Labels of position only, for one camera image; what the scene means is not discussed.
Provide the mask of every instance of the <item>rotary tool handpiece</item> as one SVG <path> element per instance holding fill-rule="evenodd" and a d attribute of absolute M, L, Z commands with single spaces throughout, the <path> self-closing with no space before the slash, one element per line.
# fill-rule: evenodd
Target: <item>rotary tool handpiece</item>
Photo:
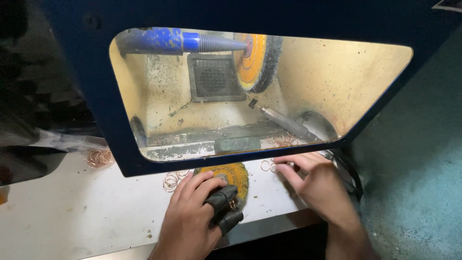
<path fill-rule="evenodd" d="M 295 120 L 289 118 L 281 112 L 269 107 L 257 107 L 266 118 L 273 120 L 278 125 L 293 133 L 296 137 L 301 138 L 307 142 L 316 142 L 319 140 L 315 134 L 308 131 L 308 128 L 295 122 Z"/>

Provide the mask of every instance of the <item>glass window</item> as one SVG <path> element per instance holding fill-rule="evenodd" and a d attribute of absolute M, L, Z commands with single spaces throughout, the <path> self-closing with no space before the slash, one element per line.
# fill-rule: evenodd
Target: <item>glass window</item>
<path fill-rule="evenodd" d="M 412 49 L 178 28 L 119 33 L 109 55 L 141 153 L 153 161 L 333 141 Z"/>

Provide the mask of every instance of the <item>person's left hand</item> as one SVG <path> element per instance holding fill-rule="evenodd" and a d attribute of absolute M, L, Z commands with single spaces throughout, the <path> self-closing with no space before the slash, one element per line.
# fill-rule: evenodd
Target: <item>person's left hand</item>
<path fill-rule="evenodd" d="M 225 187 L 227 183 L 213 178 L 212 171 L 192 175 L 188 173 L 173 192 L 159 241 L 149 259 L 202 260 L 220 239 L 220 228 L 209 227 L 214 209 L 204 201 L 212 190 Z"/>

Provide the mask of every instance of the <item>hand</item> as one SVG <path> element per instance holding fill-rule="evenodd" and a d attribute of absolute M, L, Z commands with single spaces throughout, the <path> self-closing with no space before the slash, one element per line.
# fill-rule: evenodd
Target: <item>hand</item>
<path fill-rule="evenodd" d="M 324 220 L 348 225 L 359 218 L 345 187 L 331 161 L 318 152 L 274 158 L 277 169 L 289 181 L 299 197 Z M 292 168 L 287 162 L 293 162 Z M 300 167 L 309 172 L 303 180 L 294 170 Z"/>
<path fill-rule="evenodd" d="M 218 226 L 209 228 L 214 209 L 204 201 L 212 190 L 226 184 L 220 178 L 213 178 L 212 171 L 194 177 L 192 172 L 188 173 L 172 194 L 159 241 L 149 259 L 204 259 L 221 237 Z"/>

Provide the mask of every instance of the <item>buffing wheel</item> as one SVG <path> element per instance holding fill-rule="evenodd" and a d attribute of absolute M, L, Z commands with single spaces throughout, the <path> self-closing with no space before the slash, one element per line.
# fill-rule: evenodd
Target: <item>buffing wheel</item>
<path fill-rule="evenodd" d="M 242 204 L 247 197 L 247 190 L 249 188 L 249 174 L 245 169 L 243 163 L 233 163 L 218 166 L 211 166 L 205 168 L 197 168 L 194 170 L 194 175 L 206 171 L 213 171 L 213 176 L 219 174 L 226 176 L 228 184 L 237 186 L 237 206 Z"/>
<path fill-rule="evenodd" d="M 263 92 L 278 68 L 282 37 L 236 33 L 234 39 L 247 42 L 247 50 L 233 52 L 237 81 L 245 91 Z"/>

